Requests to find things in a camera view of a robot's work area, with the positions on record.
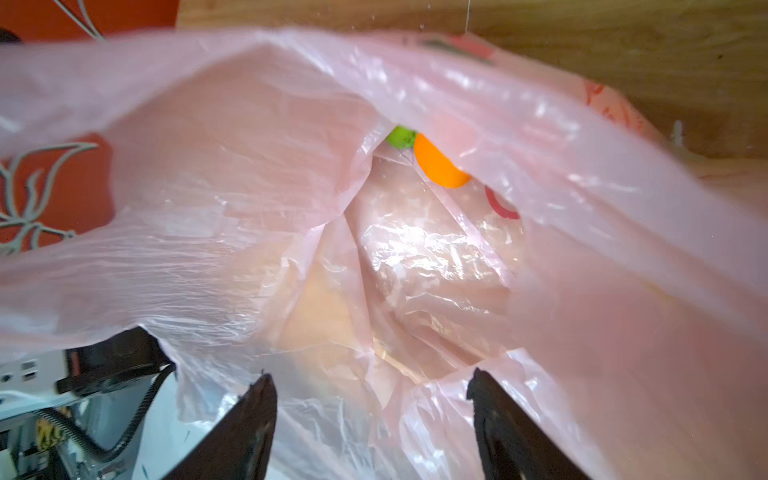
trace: wooden wall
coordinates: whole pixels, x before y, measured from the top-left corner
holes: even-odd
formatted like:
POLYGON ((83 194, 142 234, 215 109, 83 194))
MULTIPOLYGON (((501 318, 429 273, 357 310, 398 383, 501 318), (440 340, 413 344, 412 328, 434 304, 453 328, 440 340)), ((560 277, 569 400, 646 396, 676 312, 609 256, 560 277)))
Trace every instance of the wooden wall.
POLYGON ((180 28, 469 31, 622 90, 711 157, 768 157, 768 0, 181 0, 180 28))

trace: pink plastic bag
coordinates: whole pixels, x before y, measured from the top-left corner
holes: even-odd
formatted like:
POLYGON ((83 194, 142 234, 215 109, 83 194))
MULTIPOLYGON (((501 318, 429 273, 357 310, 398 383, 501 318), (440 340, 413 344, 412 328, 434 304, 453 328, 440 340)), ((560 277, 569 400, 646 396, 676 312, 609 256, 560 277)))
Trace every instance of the pink plastic bag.
POLYGON ((306 29, 0 62, 0 154, 98 132, 116 212, 0 263, 0 357, 141 325, 186 420, 265 369, 295 478, 479 477, 475 366, 594 478, 768 474, 768 222, 611 89, 473 38, 306 29), (396 124, 475 179, 374 154, 396 124))

